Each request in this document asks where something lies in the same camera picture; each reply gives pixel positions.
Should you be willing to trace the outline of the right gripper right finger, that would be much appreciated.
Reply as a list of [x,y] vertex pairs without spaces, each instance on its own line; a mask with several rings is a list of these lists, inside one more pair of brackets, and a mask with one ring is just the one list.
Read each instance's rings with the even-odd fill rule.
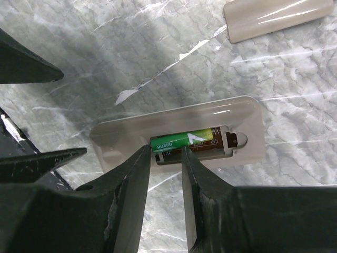
[[182,150],[189,252],[336,252],[336,187],[233,186]]

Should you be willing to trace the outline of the beige battery compartment cover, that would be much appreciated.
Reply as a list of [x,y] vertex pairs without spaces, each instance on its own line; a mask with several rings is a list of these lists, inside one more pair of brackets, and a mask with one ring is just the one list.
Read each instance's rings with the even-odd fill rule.
[[231,43],[245,41],[330,15],[334,1],[231,1],[224,5]]

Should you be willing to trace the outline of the beige remote control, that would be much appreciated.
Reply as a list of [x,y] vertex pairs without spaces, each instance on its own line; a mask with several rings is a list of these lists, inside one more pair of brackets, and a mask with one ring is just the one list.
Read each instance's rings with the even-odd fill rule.
[[102,170],[108,172],[151,139],[210,128],[213,140],[190,146],[207,168],[258,163],[264,158],[261,107],[249,96],[103,122],[91,130],[90,140]]

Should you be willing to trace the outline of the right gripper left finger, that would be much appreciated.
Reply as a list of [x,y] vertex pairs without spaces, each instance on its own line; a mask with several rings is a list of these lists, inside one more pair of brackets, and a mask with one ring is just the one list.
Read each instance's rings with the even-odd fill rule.
[[1,252],[137,252],[151,149],[72,191],[1,183]]

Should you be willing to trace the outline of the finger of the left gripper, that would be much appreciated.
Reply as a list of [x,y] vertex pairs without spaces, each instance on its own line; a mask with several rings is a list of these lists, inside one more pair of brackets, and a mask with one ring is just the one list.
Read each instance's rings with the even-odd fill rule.
[[87,148],[73,148],[1,158],[1,183],[34,183],[86,153]]
[[1,30],[1,84],[48,83],[64,73]]

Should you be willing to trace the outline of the green battery table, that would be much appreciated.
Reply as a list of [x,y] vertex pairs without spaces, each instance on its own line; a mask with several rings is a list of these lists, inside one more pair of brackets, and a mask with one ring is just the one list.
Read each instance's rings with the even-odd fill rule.
[[166,152],[213,139],[212,129],[170,134],[150,140],[154,153]]

